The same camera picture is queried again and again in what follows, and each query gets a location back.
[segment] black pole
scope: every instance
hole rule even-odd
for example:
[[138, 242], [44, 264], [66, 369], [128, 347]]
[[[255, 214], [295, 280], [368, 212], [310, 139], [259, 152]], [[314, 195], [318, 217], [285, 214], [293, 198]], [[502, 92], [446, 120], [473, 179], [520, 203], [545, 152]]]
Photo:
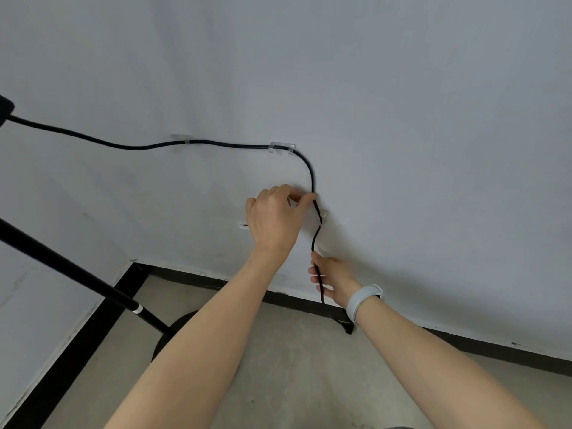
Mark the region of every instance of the black pole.
[[105, 281], [98, 279], [95, 275], [84, 270], [82, 267], [77, 266], [61, 254], [56, 253], [31, 236], [28, 236], [26, 233], [5, 222], [2, 218], [0, 218], [0, 240], [16, 248], [16, 250], [27, 254], [33, 259], [36, 259], [38, 262], [61, 272], [61, 274], [77, 281], [82, 286], [85, 286], [123, 308], [132, 311], [147, 322], [147, 324], [156, 328], [164, 335], [170, 338], [175, 336], [175, 331], [171, 329], [171, 327], [163, 324], [158, 317], [148, 311], [141, 304], [129, 298], [123, 292], [120, 292], [116, 288], [110, 286]]

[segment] white wall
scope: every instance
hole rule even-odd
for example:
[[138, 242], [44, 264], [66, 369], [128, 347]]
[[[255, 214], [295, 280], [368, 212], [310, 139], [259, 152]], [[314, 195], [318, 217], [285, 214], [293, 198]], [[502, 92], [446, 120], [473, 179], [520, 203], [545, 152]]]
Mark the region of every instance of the white wall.
[[[41, 170], [12, 126], [0, 138], [0, 217], [114, 283], [125, 253]], [[101, 300], [0, 243], [0, 422]]]
[[[4, 0], [16, 114], [125, 144], [293, 142], [353, 260], [420, 324], [572, 359], [572, 0]], [[29, 130], [22, 128], [22, 135]], [[25, 144], [132, 259], [231, 277], [301, 161]], [[307, 226], [273, 286], [318, 299]]]

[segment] lamp base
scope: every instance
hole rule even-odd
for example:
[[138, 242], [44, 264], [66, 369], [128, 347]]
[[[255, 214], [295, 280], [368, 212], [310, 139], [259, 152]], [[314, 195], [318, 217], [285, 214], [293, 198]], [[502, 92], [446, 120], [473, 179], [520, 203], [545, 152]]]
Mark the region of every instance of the lamp base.
[[[182, 327], [184, 327], [187, 322], [189, 322], [189, 319], [191, 317], [193, 317], [196, 312], [198, 312], [198, 310], [195, 312], [190, 312], [190, 313], [187, 313], [186, 315], [181, 316], [179, 319], [177, 319], [175, 322], [173, 322], [173, 324], [171, 324], [171, 328], [173, 330], [175, 330], [176, 333], [179, 332], [179, 330]], [[159, 355], [159, 352], [162, 351], [162, 349], [165, 347], [165, 345], [167, 345], [169, 340], [170, 340], [170, 337], [168, 337], [164, 334], [161, 336], [161, 339], [159, 339], [157, 346], [155, 346], [155, 350], [153, 351], [153, 357], [151, 358], [151, 361], [154, 360], [157, 355]]]

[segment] person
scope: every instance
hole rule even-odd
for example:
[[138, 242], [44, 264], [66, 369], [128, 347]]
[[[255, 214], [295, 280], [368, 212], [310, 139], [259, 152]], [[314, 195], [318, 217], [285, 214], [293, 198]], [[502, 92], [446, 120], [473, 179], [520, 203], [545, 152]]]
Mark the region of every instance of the person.
[[[175, 335], [125, 397], [106, 429], [208, 428], [239, 365], [270, 281], [288, 257], [316, 194], [289, 185], [246, 202], [254, 249], [240, 271]], [[297, 202], [290, 206], [289, 199]], [[326, 296], [347, 308], [362, 285], [339, 259], [312, 253]], [[318, 282], [312, 266], [311, 281]], [[437, 428], [541, 428], [496, 379], [380, 298], [366, 298], [357, 323]]]

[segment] floor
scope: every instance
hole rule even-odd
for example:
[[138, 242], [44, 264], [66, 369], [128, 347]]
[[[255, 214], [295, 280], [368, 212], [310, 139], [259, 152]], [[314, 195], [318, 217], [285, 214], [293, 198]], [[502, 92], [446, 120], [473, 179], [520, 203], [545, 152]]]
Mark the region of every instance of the floor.
[[[167, 323], [214, 291], [149, 277], [136, 299]], [[100, 429], [150, 362], [159, 334], [123, 313], [43, 429]], [[570, 427], [572, 377], [470, 355], [548, 428]], [[431, 424], [366, 337], [335, 322], [262, 304], [213, 429], [361, 428]]]

